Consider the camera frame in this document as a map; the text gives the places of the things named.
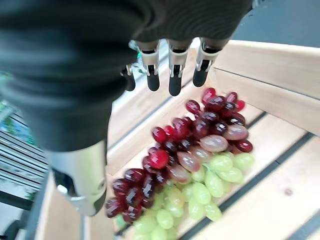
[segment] black rubber fingertip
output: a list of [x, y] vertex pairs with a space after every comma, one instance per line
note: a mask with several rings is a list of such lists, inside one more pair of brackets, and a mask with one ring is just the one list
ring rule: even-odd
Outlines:
[[150, 74], [150, 76], [146, 76], [148, 81], [148, 87], [151, 91], [157, 91], [160, 87], [159, 75]]
[[174, 75], [169, 80], [169, 93], [172, 96], [177, 96], [181, 92], [181, 77]]
[[194, 73], [193, 73], [193, 79], [192, 79], [193, 85], [195, 85], [198, 88], [203, 86], [206, 82], [207, 75], [208, 75], [207, 71], [205, 71], [205, 70], [197, 71], [195, 69]]

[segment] wooden board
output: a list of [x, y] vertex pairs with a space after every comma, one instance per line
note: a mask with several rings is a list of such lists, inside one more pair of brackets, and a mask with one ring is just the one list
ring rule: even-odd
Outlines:
[[209, 74], [221, 91], [235, 91], [251, 105], [320, 135], [320, 100], [217, 69]]
[[[194, 48], [190, 48], [186, 60], [186, 68], [182, 75], [182, 87], [189, 83], [193, 77], [196, 58], [197, 51]], [[157, 91], [151, 91], [148, 88], [147, 81], [145, 81], [142, 87], [137, 87], [132, 92], [125, 104], [112, 109], [108, 130], [109, 148], [112, 148], [115, 143], [127, 135], [158, 106], [172, 98], [168, 90], [169, 68], [165, 66], [162, 69], [163, 71], [159, 73], [160, 87]]]
[[231, 40], [214, 67], [320, 99], [320, 48]]
[[[304, 133], [305, 131], [303, 129], [272, 115], [265, 116], [252, 126], [249, 130], [249, 140], [254, 145], [253, 154], [255, 155], [256, 161], [253, 167], [245, 173], [244, 184], [250, 181], [287, 148], [293, 145], [303, 136]], [[223, 197], [215, 199], [214, 201], [217, 204], [221, 204], [241, 186], [242, 185], [235, 185], [230, 193], [225, 194]], [[186, 215], [182, 223], [179, 225], [178, 236], [182, 236], [196, 223], [197, 221], [190, 219]], [[128, 232], [125, 233], [124, 239], [133, 239], [134, 232], [133, 228], [128, 230]]]
[[319, 146], [311, 139], [194, 239], [286, 239], [319, 209]]

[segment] wooden slat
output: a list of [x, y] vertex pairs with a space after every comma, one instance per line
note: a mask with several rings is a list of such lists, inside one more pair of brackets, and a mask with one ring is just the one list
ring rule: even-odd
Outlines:
[[320, 48], [231, 40], [214, 67], [320, 99]]
[[235, 91], [251, 105], [320, 134], [320, 100], [217, 69], [209, 74], [223, 92]]
[[[196, 66], [196, 50], [189, 49], [186, 60], [186, 67], [182, 75], [181, 86], [191, 81]], [[164, 71], [159, 74], [160, 87], [157, 91], [151, 91], [148, 88], [147, 81], [143, 87], [137, 87], [130, 95], [125, 104], [115, 106], [112, 109], [109, 130], [108, 130], [108, 147], [111, 147], [123, 138], [130, 130], [138, 125], [158, 106], [170, 98], [169, 85], [169, 68], [166, 66]]]
[[194, 239], [286, 239], [319, 209], [319, 146], [311, 139]]
[[115, 174], [141, 150], [154, 142], [150, 134], [153, 127], [171, 124], [173, 118], [184, 116], [187, 113], [184, 107], [185, 102], [190, 98], [199, 101], [201, 92], [205, 88], [207, 88], [206, 85], [195, 87], [192, 82], [189, 82], [178, 96], [171, 98], [154, 114], [148, 117], [148, 119], [130, 132], [119, 144], [110, 149], [107, 153], [107, 173], [111, 175]]

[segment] grape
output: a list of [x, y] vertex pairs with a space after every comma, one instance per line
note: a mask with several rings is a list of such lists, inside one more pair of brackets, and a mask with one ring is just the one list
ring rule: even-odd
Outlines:
[[188, 212], [191, 219], [199, 221], [205, 216], [205, 207], [192, 197], [188, 204]]
[[242, 140], [249, 135], [246, 127], [241, 125], [229, 125], [227, 131], [223, 134], [227, 140]]
[[158, 225], [153, 231], [151, 232], [151, 240], [167, 240], [167, 231], [163, 229], [160, 225]]
[[157, 225], [156, 219], [150, 215], [144, 215], [133, 223], [135, 230], [140, 234], [150, 233]]
[[211, 195], [206, 186], [200, 182], [195, 182], [192, 187], [193, 197], [200, 204], [208, 204], [211, 200]]
[[115, 217], [115, 223], [118, 226], [118, 228], [120, 228], [120, 229], [122, 229], [126, 225], [124, 217], [121, 214], [119, 214]]
[[209, 202], [207, 205], [205, 205], [204, 210], [206, 217], [211, 221], [217, 221], [222, 217], [219, 207], [213, 202]]
[[200, 167], [199, 171], [195, 171], [191, 173], [191, 177], [196, 182], [202, 183], [205, 180], [205, 168], [203, 166]]
[[140, 168], [130, 168], [124, 172], [124, 179], [133, 184], [141, 184], [146, 177], [146, 171]]
[[162, 194], [156, 194], [154, 196], [154, 202], [153, 202], [153, 206], [151, 207], [151, 209], [159, 210], [161, 208], [163, 202], [164, 202], [163, 195]]
[[176, 187], [172, 187], [169, 190], [168, 199], [174, 206], [177, 206], [180, 208], [182, 208], [184, 206], [185, 201], [186, 201], [182, 192]]
[[248, 169], [255, 162], [255, 157], [250, 153], [240, 153], [234, 157], [233, 164], [238, 169]]
[[154, 169], [164, 168], [169, 161], [169, 154], [165, 150], [155, 151], [149, 156], [148, 162]]
[[199, 171], [201, 164], [199, 159], [188, 153], [188, 152], [183, 152], [183, 151], [179, 151], [177, 153], [178, 156], [178, 161], [179, 163], [188, 171], [190, 172], [197, 172]]
[[228, 194], [231, 192], [232, 190], [232, 184], [228, 181], [225, 180], [221, 180], [222, 181], [222, 185], [223, 185], [223, 191], [225, 194]]
[[105, 214], [108, 218], [113, 218], [124, 210], [124, 206], [115, 197], [108, 199], [105, 203]]
[[150, 238], [150, 234], [140, 234], [138, 232], [134, 234], [134, 240], [150, 240]]
[[184, 214], [184, 208], [173, 205], [169, 200], [165, 201], [164, 208], [175, 218], [179, 218]]
[[222, 152], [227, 149], [228, 142], [223, 136], [210, 135], [200, 139], [200, 146], [210, 152]]
[[228, 156], [218, 155], [212, 158], [209, 166], [215, 171], [228, 171], [233, 167], [233, 162]]
[[196, 156], [202, 163], [206, 163], [212, 159], [213, 154], [210, 151], [204, 150], [200, 146], [194, 146], [190, 150], [191, 154]]
[[186, 184], [190, 182], [191, 175], [183, 166], [176, 164], [172, 167], [169, 167], [169, 175], [173, 180], [176, 180], [179, 183]]
[[169, 211], [165, 209], [158, 210], [156, 214], [158, 224], [164, 229], [170, 229], [174, 225], [174, 218]]
[[166, 230], [167, 239], [168, 240], [176, 240], [177, 238], [177, 231], [174, 227]]
[[206, 171], [204, 183], [213, 197], [220, 198], [224, 194], [224, 186], [221, 179], [210, 170]]
[[184, 199], [186, 202], [189, 202], [190, 199], [192, 198], [193, 196], [193, 185], [192, 184], [189, 184], [189, 185], [186, 185], [183, 189], [182, 189], [182, 194], [184, 196]]
[[236, 183], [243, 177], [242, 172], [235, 167], [232, 167], [229, 171], [217, 171], [216, 174], [222, 179], [230, 183]]

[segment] red grape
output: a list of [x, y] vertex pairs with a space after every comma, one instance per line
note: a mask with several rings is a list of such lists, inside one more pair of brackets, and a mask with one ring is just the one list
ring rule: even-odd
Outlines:
[[223, 135], [228, 129], [228, 125], [223, 122], [217, 122], [214, 125], [211, 125], [209, 128], [209, 134], [210, 135]]
[[148, 161], [152, 168], [162, 169], [169, 161], [169, 154], [165, 150], [158, 150], [149, 156]]
[[242, 100], [238, 100], [235, 104], [235, 108], [237, 112], [240, 112], [242, 109], [244, 109], [246, 106], [246, 103]]
[[140, 187], [132, 187], [125, 195], [125, 201], [129, 206], [137, 206], [144, 198]]
[[108, 218], [113, 218], [124, 210], [124, 206], [115, 197], [108, 199], [105, 203], [105, 214]]
[[141, 168], [130, 168], [124, 172], [124, 178], [134, 184], [141, 184], [145, 176], [146, 171]]
[[160, 144], [164, 143], [167, 140], [166, 132], [159, 126], [152, 129], [152, 137], [156, 142]]
[[199, 114], [201, 111], [199, 103], [195, 100], [187, 101], [185, 103], [185, 108], [188, 112], [192, 114]]
[[209, 87], [204, 90], [203, 95], [201, 97], [201, 102], [203, 105], [206, 105], [211, 99], [216, 96], [216, 90], [213, 87]]
[[239, 140], [234, 143], [234, 146], [241, 152], [250, 153], [253, 150], [253, 145], [248, 140]]
[[225, 97], [225, 100], [235, 104], [238, 101], [238, 94], [232, 91]]
[[206, 111], [219, 112], [225, 106], [225, 97], [216, 96], [210, 99], [210, 101], [205, 105]]
[[119, 178], [113, 181], [112, 188], [115, 193], [126, 194], [130, 188], [130, 183], [124, 178]]
[[148, 173], [150, 174], [154, 174], [156, 173], [156, 169], [154, 169], [150, 163], [149, 163], [149, 157], [148, 156], [145, 156], [143, 159], [142, 159], [142, 167], [144, 170], [146, 170]]
[[155, 194], [156, 182], [151, 175], [147, 175], [143, 182], [142, 193], [145, 199], [152, 199]]

